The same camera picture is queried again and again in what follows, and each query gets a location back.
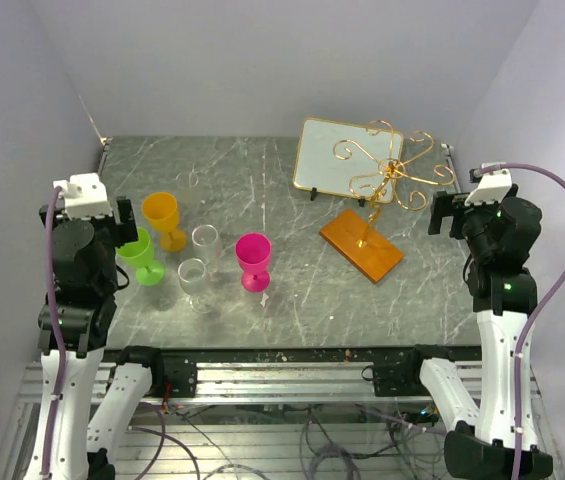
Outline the orange plastic wine glass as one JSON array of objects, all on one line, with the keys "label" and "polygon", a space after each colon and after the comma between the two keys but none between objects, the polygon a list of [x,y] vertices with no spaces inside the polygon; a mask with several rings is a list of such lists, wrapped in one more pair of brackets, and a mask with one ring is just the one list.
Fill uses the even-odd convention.
[{"label": "orange plastic wine glass", "polygon": [[149,224],[160,233],[160,246],[164,251],[178,252],[186,246],[186,234],[178,228],[178,202],[172,194],[150,194],[142,203],[142,213]]}]

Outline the pink plastic wine glass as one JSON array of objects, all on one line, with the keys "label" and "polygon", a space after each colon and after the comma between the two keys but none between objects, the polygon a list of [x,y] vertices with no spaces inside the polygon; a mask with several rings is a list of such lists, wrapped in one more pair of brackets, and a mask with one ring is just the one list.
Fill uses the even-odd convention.
[{"label": "pink plastic wine glass", "polygon": [[270,284],[270,240],[262,233],[247,233],[236,242],[235,255],[242,270],[242,286],[251,293],[263,292]]}]

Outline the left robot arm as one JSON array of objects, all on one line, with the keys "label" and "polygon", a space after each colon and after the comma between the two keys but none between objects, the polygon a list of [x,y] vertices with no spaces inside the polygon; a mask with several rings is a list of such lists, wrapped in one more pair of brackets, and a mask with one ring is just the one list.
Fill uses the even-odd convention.
[{"label": "left robot arm", "polygon": [[144,397],[163,392],[160,350],[122,350],[105,396],[92,406],[122,272],[117,248],[138,237],[133,207],[119,197],[112,212],[73,219],[43,207],[51,267],[38,317],[42,397],[28,479],[113,479],[115,451]]}]

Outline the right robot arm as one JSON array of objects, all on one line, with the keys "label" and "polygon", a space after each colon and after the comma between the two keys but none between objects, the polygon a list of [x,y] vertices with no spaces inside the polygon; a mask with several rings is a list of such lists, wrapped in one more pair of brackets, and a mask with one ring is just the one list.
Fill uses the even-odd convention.
[{"label": "right robot arm", "polygon": [[481,342],[481,393],[473,399],[455,362],[426,353],[402,373],[412,394],[429,393],[447,430],[444,461],[455,479],[546,479],[552,457],[540,450],[531,404],[528,360],[537,285],[524,264],[541,233],[541,210],[513,194],[466,204],[466,195],[438,192],[428,232],[452,220],[450,237],[466,242],[466,283]]}]

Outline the green plastic wine glass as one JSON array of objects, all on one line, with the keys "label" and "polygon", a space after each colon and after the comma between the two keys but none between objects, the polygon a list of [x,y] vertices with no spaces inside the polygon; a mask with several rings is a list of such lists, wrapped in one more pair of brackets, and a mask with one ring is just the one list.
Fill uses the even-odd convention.
[{"label": "green plastic wine glass", "polygon": [[155,259],[151,237],[143,227],[137,228],[138,239],[116,249],[117,255],[135,270],[135,278],[142,286],[155,286],[164,277],[164,265]]}]

